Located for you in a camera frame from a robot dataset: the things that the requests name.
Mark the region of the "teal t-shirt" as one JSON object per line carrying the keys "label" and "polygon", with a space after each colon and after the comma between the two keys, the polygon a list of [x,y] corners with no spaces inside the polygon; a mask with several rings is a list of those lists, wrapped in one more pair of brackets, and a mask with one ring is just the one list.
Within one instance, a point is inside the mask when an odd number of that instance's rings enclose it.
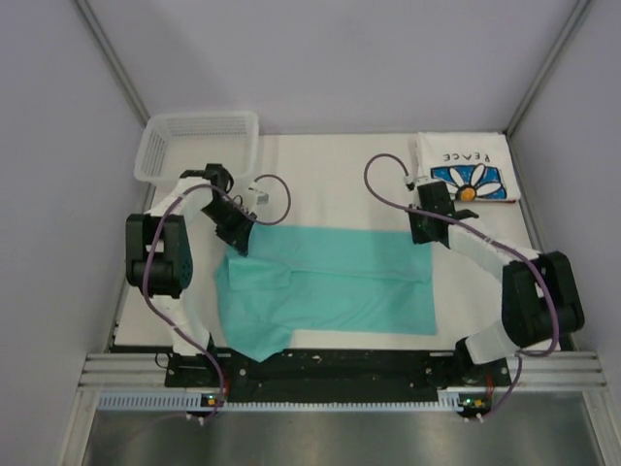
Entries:
{"label": "teal t-shirt", "polygon": [[257,225],[214,280],[226,343],[258,362],[297,330],[437,332],[432,249],[404,231]]}

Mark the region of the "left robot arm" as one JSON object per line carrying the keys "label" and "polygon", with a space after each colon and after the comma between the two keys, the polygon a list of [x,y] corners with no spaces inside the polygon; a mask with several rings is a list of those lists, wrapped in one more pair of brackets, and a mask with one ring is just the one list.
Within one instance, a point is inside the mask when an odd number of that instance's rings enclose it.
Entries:
{"label": "left robot arm", "polygon": [[246,255],[256,215],[229,196],[233,186],[233,176],[221,164],[186,170],[159,204],[125,221],[126,280],[166,324],[174,352],[190,356],[186,373],[202,385],[217,379],[220,363],[205,352],[211,335],[198,317],[194,300],[187,296],[194,275],[188,225],[198,215],[207,216],[216,237]]}

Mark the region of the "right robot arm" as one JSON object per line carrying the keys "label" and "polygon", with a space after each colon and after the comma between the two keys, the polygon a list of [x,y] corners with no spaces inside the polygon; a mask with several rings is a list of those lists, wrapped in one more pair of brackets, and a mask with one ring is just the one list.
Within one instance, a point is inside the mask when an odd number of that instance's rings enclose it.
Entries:
{"label": "right robot arm", "polygon": [[500,240],[475,212],[455,208],[442,181],[408,183],[415,244],[439,243],[468,257],[501,285],[501,310],[487,328],[455,344],[452,369],[462,383],[483,378],[488,363],[582,329],[585,317],[572,266],[559,251],[541,252]]}

